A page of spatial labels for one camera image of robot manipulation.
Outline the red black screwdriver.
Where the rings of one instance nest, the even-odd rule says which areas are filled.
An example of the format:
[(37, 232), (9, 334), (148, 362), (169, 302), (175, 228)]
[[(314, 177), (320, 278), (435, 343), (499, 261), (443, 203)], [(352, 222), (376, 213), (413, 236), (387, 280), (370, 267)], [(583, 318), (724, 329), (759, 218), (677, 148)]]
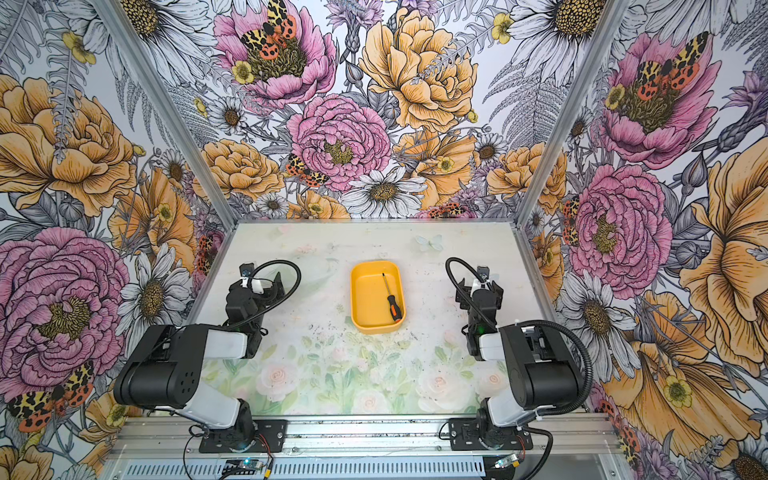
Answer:
[(401, 307), (399, 306), (399, 304), (397, 302), (397, 298), (394, 295), (392, 289), (390, 288), (387, 275), (385, 273), (382, 273), (381, 276), (383, 278), (384, 285), (385, 285), (385, 288), (386, 288), (386, 291), (387, 291), (387, 301), (388, 301), (388, 305), (389, 305), (389, 309), (390, 309), (390, 315), (392, 317), (392, 320), (395, 323), (400, 322), (402, 320), (402, 318), (403, 318)]

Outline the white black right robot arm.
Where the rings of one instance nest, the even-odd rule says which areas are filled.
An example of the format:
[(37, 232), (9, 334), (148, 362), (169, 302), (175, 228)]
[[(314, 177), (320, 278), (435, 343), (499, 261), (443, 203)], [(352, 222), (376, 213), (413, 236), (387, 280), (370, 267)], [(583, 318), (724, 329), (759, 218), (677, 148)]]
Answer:
[(508, 385), (482, 394), (476, 417), (449, 422), (456, 451), (511, 450), (532, 446), (524, 428), (544, 416), (570, 413), (588, 396), (593, 380), (589, 354), (575, 341), (581, 357), (576, 361), (565, 340), (576, 340), (564, 327), (546, 320), (501, 326), (504, 290), (480, 266), (473, 280), (456, 282), (455, 301), (468, 313), (462, 333), (468, 353), (478, 362), (501, 362)]

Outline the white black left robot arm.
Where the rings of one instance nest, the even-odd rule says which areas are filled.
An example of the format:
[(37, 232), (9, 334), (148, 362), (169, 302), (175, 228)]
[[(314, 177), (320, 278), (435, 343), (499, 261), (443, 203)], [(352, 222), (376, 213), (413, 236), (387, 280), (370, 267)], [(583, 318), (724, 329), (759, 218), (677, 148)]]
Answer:
[(268, 441), (274, 431), (254, 421), (248, 402), (205, 383), (202, 369), (208, 360), (253, 359), (268, 335), (264, 316), (290, 298), (301, 280), (300, 268), (289, 260), (241, 265), (225, 299), (224, 323), (148, 328), (115, 380), (115, 400), (190, 420), (215, 450), (277, 451)]

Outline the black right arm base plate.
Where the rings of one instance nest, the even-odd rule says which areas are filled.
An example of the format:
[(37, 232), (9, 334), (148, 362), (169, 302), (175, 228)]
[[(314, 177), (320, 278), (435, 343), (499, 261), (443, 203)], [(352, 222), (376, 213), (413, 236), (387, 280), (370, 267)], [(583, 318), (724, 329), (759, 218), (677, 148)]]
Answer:
[(531, 436), (522, 429), (497, 427), (479, 417), (454, 417), (447, 426), (453, 451), (522, 451), (533, 447)]

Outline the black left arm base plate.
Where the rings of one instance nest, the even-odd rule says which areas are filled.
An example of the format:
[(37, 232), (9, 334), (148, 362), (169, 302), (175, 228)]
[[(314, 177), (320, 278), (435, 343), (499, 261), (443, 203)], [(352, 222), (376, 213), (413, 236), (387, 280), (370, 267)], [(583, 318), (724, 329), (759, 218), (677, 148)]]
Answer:
[(280, 453), (286, 439), (287, 420), (254, 420), (250, 426), (211, 430), (199, 446), (204, 454)]

